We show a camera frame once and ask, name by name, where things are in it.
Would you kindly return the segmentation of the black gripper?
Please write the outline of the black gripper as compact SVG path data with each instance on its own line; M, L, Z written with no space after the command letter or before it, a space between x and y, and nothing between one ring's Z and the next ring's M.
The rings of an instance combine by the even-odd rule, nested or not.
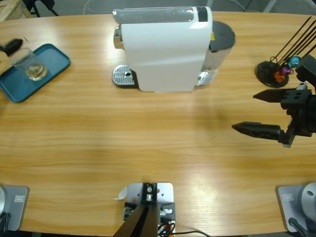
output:
M291 116L287 130L282 136L279 125L259 122L240 122L232 125L236 131L247 136L276 140L281 139L284 147L291 147L296 136L311 137L316 132L316 96L310 89L267 89L253 98L269 103L280 103Z

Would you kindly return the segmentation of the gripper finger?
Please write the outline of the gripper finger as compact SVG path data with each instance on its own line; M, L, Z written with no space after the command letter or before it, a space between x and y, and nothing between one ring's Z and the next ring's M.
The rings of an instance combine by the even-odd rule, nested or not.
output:
M22 45L23 45L22 39L13 39L7 44L1 44L0 50L1 52L4 52L7 56L11 56L16 51L18 51Z

